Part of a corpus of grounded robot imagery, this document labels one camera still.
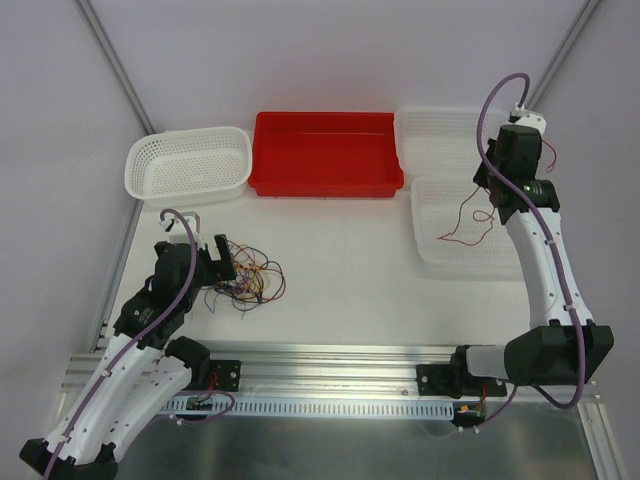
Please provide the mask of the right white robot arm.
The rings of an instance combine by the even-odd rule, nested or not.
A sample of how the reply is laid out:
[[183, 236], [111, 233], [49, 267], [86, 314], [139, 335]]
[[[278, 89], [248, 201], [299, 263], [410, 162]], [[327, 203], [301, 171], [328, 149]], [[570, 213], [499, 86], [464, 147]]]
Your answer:
[[485, 378], [545, 393], [573, 386], [580, 395], [614, 345], [584, 303], [563, 243], [560, 203], [552, 182], [536, 177], [542, 135], [532, 126], [501, 126], [473, 181], [489, 191], [517, 252], [529, 302], [530, 328], [504, 345], [456, 348], [450, 386], [469, 395]]

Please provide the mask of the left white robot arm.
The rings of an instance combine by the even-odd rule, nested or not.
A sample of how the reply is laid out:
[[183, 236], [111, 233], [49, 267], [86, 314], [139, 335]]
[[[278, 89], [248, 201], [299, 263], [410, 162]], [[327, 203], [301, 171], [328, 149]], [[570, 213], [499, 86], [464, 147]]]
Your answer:
[[126, 451], [161, 408], [182, 390], [207, 390], [210, 351], [175, 332], [201, 289], [236, 276], [228, 240], [159, 242], [154, 274], [121, 309], [99, 365], [71, 409], [19, 457], [45, 479], [113, 479]]

